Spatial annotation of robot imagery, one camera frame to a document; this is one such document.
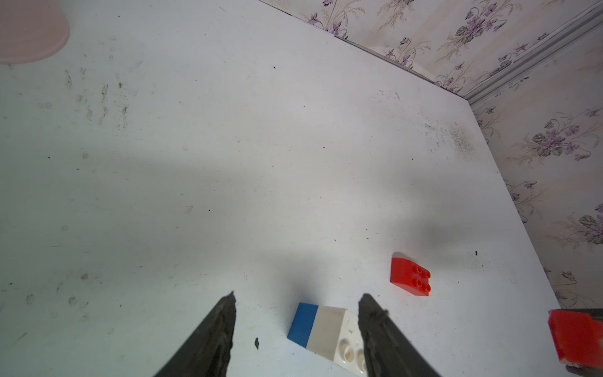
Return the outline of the pink pen cup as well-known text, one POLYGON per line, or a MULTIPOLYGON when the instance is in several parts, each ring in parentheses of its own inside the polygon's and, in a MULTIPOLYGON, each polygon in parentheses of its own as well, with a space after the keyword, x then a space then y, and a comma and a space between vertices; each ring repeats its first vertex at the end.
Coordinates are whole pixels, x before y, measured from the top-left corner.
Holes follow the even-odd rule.
POLYGON ((70 36, 68 20, 54 0, 1 2, 1 63, 39 61, 62 49, 70 36))

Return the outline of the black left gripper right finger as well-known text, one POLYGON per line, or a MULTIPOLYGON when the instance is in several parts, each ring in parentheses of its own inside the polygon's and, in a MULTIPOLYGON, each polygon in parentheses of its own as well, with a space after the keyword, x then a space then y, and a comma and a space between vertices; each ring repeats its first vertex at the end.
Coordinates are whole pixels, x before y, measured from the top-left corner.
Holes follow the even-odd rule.
POLYGON ((369 376, 440 376, 369 293, 359 301, 358 325, 369 376))

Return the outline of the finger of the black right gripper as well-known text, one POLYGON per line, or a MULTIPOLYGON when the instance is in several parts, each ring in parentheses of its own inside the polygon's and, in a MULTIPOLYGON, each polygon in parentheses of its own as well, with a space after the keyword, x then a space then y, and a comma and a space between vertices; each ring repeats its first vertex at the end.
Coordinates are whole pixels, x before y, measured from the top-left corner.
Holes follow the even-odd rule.
MULTIPOLYGON (((589 314, 593 320, 602 322, 602 309, 574 309, 573 312, 589 314)), ((603 377, 603 371, 587 366, 567 365, 565 369, 574 375, 582 377, 603 377)))

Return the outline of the blue lego brick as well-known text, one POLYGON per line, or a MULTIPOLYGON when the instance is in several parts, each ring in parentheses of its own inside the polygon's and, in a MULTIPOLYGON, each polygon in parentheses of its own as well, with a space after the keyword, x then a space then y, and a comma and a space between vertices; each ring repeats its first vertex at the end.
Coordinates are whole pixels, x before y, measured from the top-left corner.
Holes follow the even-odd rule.
POLYGON ((312 328, 317 316, 319 306, 309 303, 299 303, 294 319, 291 323, 287 338, 306 348, 312 334, 312 328))

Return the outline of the long red lego brick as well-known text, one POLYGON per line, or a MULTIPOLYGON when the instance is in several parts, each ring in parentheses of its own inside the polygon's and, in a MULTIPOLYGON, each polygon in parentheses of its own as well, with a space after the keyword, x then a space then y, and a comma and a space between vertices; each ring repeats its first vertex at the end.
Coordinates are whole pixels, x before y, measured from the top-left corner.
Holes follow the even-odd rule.
POLYGON ((573 309, 554 309, 548 325, 562 364, 602 370, 602 322, 573 309))

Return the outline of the red curved lego brick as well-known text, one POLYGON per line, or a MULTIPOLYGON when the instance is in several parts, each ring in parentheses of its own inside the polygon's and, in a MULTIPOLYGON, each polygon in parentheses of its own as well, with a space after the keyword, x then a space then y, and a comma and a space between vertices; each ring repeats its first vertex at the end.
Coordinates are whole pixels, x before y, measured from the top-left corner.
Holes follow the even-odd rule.
POLYGON ((430 286, 431 273, 401 253, 396 252, 391 259, 391 284, 415 295, 428 297, 432 290, 430 286))

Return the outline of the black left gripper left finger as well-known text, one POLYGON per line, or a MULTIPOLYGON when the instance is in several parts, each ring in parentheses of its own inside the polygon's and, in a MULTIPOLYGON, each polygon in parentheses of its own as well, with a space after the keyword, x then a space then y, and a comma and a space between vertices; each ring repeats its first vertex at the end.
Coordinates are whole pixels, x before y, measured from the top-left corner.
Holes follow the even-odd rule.
POLYGON ((222 297, 156 377, 225 376, 236 323, 236 298, 222 297))

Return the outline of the white lego brick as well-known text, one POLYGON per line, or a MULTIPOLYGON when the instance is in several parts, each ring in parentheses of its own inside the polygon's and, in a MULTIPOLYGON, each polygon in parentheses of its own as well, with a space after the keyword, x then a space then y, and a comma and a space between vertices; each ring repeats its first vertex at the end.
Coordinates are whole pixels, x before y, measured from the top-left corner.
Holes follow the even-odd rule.
POLYGON ((319 306, 306 350, 356 376, 368 376, 358 317, 348 309, 319 306))

